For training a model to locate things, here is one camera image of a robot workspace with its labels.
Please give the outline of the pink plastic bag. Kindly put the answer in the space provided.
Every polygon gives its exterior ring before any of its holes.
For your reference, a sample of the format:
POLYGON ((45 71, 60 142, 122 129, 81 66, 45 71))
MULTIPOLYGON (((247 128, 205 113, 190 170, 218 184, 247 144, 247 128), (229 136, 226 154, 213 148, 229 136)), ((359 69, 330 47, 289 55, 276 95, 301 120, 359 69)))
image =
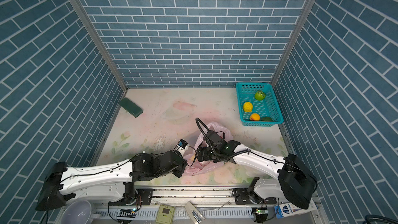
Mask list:
MULTIPOLYGON (((231 131, 215 121, 209 122, 206 126, 210 131, 216 132, 216 134, 226 142, 233 139, 231 131)), ((209 173, 226 164, 224 161, 214 162, 216 157, 213 155, 211 148, 205 143, 202 133, 193 134, 189 139, 193 139, 193 141, 188 141, 188 144, 193 146, 194 149, 189 147, 188 151, 184 153, 183 157, 187 160, 188 164, 184 170, 183 176, 197 176, 209 173)))

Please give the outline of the yellow lemon fruit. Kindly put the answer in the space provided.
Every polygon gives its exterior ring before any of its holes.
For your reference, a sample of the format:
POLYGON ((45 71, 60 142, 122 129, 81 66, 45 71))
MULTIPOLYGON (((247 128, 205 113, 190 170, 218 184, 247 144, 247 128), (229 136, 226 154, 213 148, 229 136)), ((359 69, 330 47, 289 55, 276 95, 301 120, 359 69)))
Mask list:
POLYGON ((243 104, 243 111, 246 113, 251 113, 253 108, 254 108, 254 106, 251 102, 245 102, 243 104))

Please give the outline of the green avocado fruit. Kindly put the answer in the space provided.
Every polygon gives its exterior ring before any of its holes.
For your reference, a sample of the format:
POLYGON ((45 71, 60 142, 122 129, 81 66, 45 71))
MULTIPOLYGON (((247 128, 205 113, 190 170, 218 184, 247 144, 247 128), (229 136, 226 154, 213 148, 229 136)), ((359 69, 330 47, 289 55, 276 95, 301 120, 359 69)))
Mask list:
POLYGON ((274 121, 271 117, 262 117, 260 120, 265 121, 265 122, 273 122, 274 121))

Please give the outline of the green round fruit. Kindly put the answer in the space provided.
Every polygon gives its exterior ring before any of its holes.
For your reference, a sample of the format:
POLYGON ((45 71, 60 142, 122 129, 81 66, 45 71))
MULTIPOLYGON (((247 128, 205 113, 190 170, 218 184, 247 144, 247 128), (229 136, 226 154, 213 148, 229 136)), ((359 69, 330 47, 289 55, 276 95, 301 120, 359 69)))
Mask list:
POLYGON ((257 91, 255 93, 254 97, 255 97, 256 100, 262 101, 262 100, 264 100, 266 98, 266 94, 263 91, 259 90, 259 91, 257 91))

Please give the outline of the yellow orange mango fruit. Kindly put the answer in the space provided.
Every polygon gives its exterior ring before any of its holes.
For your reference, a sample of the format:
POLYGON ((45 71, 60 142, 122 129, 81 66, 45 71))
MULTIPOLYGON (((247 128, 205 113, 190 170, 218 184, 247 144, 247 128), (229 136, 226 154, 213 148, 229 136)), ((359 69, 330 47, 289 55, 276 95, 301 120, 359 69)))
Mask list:
POLYGON ((260 121, 261 117, 259 114, 257 113, 253 113, 250 115, 249 120, 250 121, 260 121))

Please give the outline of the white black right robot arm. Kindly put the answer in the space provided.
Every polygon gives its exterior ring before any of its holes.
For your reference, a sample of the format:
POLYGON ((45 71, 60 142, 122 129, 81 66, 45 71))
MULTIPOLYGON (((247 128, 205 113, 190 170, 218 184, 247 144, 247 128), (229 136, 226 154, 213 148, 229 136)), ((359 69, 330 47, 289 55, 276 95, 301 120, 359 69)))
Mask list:
POLYGON ((277 180, 276 185, 260 179, 253 180, 251 186, 255 195, 263 199, 284 198, 301 209, 309 208, 318 183, 315 175, 298 156, 291 153, 287 157, 265 154, 235 140, 226 142, 218 132, 212 130, 201 130, 200 139, 207 146, 197 149, 198 161, 230 162, 253 168, 277 180))

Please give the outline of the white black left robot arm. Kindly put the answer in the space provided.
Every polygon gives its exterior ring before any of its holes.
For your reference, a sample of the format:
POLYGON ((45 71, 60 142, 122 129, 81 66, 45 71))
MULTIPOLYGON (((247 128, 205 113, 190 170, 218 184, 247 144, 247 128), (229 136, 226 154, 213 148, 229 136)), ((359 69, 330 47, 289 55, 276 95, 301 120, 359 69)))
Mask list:
POLYGON ((136 199, 134 183, 173 174, 182 177, 187 166, 179 151, 139 153, 121 162, 96 167, 55 163, 45 178, 35 209, 49 211, 77 200, 129 205, 136 199))

